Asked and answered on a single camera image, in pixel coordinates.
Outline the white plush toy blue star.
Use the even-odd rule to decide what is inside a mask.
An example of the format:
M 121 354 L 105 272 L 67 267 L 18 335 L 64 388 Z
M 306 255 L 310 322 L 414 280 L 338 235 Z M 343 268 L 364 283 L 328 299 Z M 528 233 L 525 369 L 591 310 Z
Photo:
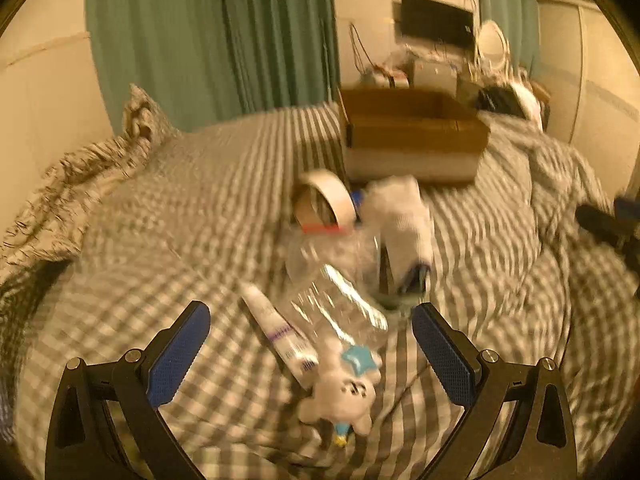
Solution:
M 318 360 L 311 396 L 300 401 L 298 419 L 306 425 L 330 422 L 333 443 L 344 448 L 352 431 L 361 437 L 370 434 L 382 358 L 366 346 L 345 346 L 331 337 L 320 344 Z

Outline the white toothpaste tube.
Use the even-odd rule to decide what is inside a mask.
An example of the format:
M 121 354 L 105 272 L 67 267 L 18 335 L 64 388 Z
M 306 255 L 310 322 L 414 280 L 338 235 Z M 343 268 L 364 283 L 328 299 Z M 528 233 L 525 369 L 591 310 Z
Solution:
M 278 357 L 299 385 L 306 390 L 310 389 L 318 366 L 316 349 L 280 315 L 256 285 L 241 283 L 240 294 L 272 348 L 276 350 Z

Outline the clear plastic bottle red cap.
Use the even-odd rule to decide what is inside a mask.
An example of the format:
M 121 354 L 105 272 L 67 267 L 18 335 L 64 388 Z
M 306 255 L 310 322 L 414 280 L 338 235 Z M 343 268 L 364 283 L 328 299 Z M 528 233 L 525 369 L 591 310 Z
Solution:
M 337 337 L 380 350 L 390 336 L 390 319 L 374 299 L 380 255 L 378 234 L 367 229 L 289 230 L 288 288 L 278 311 L 315 347 Z

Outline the brown packing tape roll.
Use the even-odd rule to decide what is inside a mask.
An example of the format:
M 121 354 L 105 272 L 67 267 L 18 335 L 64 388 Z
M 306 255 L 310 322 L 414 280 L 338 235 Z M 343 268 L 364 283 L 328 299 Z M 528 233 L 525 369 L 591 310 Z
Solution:
M 293 218 L 300 226 L 346 229 L 357 219 L 348 188 L 336 174 L 317 169 L 301 174 L 292 191 Z

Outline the white sliding wardrobe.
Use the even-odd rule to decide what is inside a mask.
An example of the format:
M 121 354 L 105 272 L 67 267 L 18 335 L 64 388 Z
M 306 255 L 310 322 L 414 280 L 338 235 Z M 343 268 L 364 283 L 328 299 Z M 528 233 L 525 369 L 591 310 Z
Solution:
M 609 196 L 639 189 L 639 74 L 595 6 L 539 0 L 537 79 L 550 91 L 550 136 L 588 160 Z

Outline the black bag on chair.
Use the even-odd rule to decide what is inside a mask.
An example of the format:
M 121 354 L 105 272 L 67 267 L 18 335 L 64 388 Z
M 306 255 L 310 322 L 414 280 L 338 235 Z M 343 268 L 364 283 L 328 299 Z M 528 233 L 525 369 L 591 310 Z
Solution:
M 480 110 L 525 119 L 542 128 L 541 105 L 533 91 L 519 82 L 481 88 L 476 102 Z

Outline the checked pillow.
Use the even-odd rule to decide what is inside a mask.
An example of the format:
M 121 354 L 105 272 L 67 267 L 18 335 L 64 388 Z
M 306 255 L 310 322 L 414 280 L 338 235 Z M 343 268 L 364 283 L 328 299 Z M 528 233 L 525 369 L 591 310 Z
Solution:
M 47 169 L 4 234 L 2 268 L 27 268 L 77 255 L 102 200 L 144 169 L 178 133 L 160 104 L 130 84 L 122 132 L 69 152 Z

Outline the brown cardboard box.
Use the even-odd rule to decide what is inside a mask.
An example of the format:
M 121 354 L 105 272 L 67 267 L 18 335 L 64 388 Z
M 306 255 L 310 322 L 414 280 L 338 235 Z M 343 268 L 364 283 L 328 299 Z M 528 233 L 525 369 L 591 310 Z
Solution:
M 344 88 L 338 95 L 343 158 L 352 182 L 411 176 L 422 184 L 475 180 L 489 127 L 447 93 Z

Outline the white oval vanity mirror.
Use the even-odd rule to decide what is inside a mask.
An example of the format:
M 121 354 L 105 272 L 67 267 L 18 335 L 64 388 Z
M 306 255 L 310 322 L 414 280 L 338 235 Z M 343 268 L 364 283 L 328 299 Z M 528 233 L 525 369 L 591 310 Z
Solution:
M 484 21 L 476 35 L 476 65 L 483 72 L 507 73 L 510 66 L 509 41 L 493 20 Z

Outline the grey mini fridge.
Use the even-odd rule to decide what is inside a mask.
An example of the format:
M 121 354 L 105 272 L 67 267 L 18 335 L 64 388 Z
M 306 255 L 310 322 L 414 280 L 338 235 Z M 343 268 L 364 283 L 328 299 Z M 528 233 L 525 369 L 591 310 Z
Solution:
M 457 82 L 456 69 L 447 63 L 424 60 L 416 60 L 413 63 L 413 87 L 432 89 L 454 96 L 457 92 Z

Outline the green curtain by wardrobe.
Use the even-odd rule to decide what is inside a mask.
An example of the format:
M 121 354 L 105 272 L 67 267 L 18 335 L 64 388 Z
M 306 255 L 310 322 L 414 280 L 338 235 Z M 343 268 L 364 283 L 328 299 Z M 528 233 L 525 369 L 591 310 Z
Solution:
M 509 41 L 512 66 L 539 72 L 539 18 L 537 0 L 480 0 L 480 19 L 494 21 Z

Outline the large green curtain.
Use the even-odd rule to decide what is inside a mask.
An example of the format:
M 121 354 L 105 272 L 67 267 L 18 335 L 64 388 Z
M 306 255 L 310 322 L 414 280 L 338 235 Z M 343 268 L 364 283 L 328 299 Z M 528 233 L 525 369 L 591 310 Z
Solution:
M 334 0 L 86 0 L 114 129 L 131 86 L 178 128 L 332 99 Z

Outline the black wall television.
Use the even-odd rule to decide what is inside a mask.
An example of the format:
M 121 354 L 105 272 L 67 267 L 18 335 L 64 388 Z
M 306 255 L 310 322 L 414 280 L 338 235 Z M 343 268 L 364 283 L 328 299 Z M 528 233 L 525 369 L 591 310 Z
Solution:
M 436 0 L 400 0 L 400 32 L 463 50 L 475 47 L 473 13 Z

